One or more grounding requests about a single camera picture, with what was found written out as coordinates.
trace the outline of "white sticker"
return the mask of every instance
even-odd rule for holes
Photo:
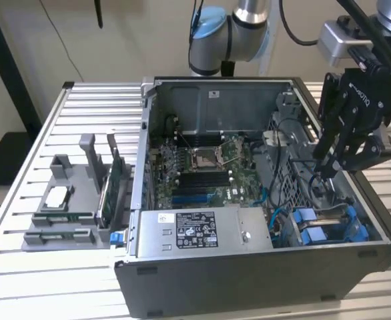
[[[159,213],[158,223],[174,223],[175,213]]]
[[[215,99],[220,97],[219,91],[209,91],[209,99]]]
[[[59,208],[67,196],[68,188],[64,186],[56,186],[50,189],[45,200],[48,208]]]

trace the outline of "blue cable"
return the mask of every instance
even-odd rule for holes
[[[264,203],[265,200],[267,199],[267,189],[266,188],[262,188],[262,199],[261,200],[257,200],[257,201],[254,201],[250,206],[251,207],[255,207],[256,205],[260,205],[261,203]]]
[[[274,213],[273,213],[273,216],[271,217],[271,221],[270,221],[270,227],[268,228],[269,230],[272,230],[273,229],[273,226],[274,226],[274,220],[276,220],[276,217],[278,215],[279,212],[284,212],[286,213],[286,210],[282,209],[282,208],[277,208]]]

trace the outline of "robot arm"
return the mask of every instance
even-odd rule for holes
[[[318,117],[320,140],[313,156],[322,178],[391,159],[391,1],[379,0],[371,18],[353,2],[338,0],[350,16],[327,21],[318,47],[331,65],[352,59],[358,68],[324,80]]]

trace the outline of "warning label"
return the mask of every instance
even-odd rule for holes
[[[215,213],[177,213],[176,245],[179,249],[217,247]]]

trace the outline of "blue latch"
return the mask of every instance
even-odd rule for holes
[[[113,232],[109,236],[109,244],[110,245],[123,245],[124,244],[123,233]]]

